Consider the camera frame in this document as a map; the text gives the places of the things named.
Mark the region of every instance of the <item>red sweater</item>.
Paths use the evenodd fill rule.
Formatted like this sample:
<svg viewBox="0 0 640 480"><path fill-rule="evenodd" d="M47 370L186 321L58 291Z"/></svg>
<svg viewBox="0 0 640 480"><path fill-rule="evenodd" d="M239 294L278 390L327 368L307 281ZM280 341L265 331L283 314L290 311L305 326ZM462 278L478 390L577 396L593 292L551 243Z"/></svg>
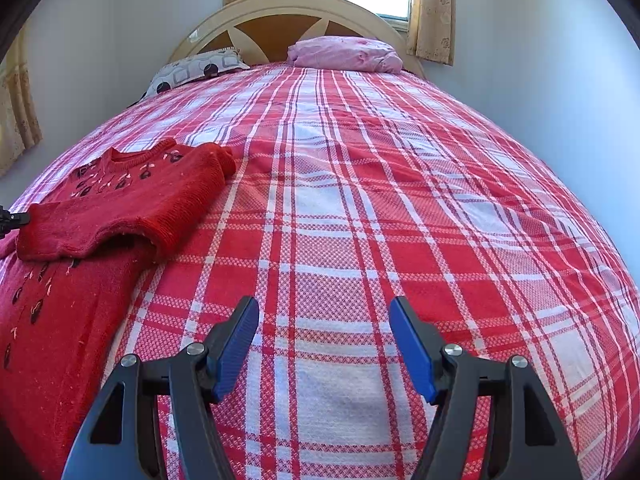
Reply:
<svg viewBox="0 0 640 480"><path fill-rule="evenodd" d="M175 253L235 170L211 143L111 148L0 248L0 416L45 480L62 474L140 272Z"/></svg>

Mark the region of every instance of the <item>blue gripper pad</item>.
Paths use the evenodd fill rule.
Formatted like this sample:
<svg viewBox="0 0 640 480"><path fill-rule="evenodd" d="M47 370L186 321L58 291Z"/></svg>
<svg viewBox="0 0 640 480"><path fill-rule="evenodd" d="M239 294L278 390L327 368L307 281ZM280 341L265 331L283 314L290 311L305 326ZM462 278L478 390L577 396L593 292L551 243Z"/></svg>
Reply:
<svg viewBox="0 0 640 480"><path fill-rule="evenodd" d="M234 389L240 368L258 328L259 315L258 302L251 298L220 352L216 363L217 382L213 387L213 393L218 399L222 400L222 397Z"/></svg>
<svg viewBox="0 0 640 480"><path fill-rule="evenodd" d="M389 305L389 325L415 390L427 402L433 402L437 391L433 384L431 359L420 342L414 326L409 321L404 309L402 309L398 298L394 298Z"/></svg>

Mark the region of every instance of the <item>patterned pillow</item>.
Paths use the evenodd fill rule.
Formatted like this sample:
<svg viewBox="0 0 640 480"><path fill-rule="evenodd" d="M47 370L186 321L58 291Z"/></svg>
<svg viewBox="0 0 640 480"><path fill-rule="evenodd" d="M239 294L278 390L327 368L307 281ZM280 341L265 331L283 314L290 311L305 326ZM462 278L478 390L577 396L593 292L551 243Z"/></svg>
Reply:
<svg viewBox="0 0 640 480"><path fill-rule="evenodd" d="M231 70L248 68L242 62L240 53L231 47L185 57L163 66L151 80L141 100L191 81L211 79Z"/></svg>

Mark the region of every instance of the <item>headboard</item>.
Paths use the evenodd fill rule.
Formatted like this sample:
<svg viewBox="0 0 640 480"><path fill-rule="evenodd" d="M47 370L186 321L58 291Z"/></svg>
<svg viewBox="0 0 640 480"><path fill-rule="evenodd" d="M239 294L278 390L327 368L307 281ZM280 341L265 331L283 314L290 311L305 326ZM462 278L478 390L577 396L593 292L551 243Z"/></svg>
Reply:
<svg viewBox="0 0 640 480"><path fill-rule="evenodd" d="M406 41L382 18L347 0L238 0L209 16L175 49L170 62L234 46L248 64L287 59L297 40L318 36L360 36L391 45L404 68L424 79Z"/></svg>

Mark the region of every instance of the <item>bed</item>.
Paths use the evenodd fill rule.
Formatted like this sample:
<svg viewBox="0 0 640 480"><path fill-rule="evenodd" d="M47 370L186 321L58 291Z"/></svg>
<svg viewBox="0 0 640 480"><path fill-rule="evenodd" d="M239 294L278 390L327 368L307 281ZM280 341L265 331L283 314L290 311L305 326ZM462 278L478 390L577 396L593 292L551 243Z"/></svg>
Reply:
<svg viewBox="0 0 640 480"><path fill-rule="evenodd" d="M391 44L407 72L287 66L324 34ZM522 354L586 479L604 479L640 425L640 302L602 227L531 152L425 80L381 18L345 0L240 0L171 60L235 46L251 70L142 100L57 158L14 204L41 200L106 148L174 137L230 146L238 172L179 254L140 277L106 358L201 340L238 299L260 323L214 416L239 479L405 478L434 409L415 393L386 308L406 296L449 342ZM465 479L488 420L479 401ZM169 477L180 478L168 400Z"/></svg>

